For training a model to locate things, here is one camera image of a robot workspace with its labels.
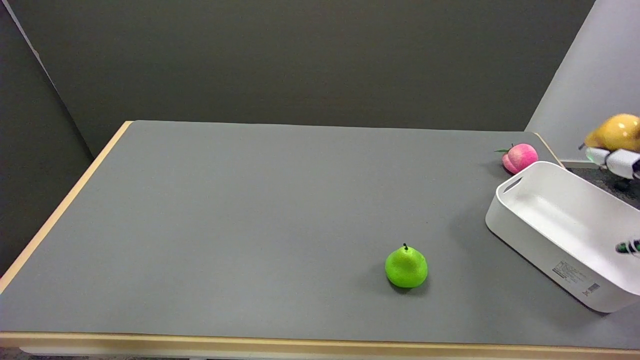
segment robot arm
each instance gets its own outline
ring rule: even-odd
[[[640,179],[640,153],[629,150],[610,152],[605,149],[588,147],[587,158],[602,168],[606,168],[625,179]]]

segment gray table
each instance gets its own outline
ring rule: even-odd
[[[0,282],[0,340],[639,349],[640,306],[594,313],[487,230],[520,142],[556,161],[533,133],[126,124]],[[403,242],[410,291],[384,272]]]

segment green pear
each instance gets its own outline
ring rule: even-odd
[[[427,278],[427,260],[412,247],[403,246],[389,254],[385,262],[389,281],[399,288],[416,288]]]

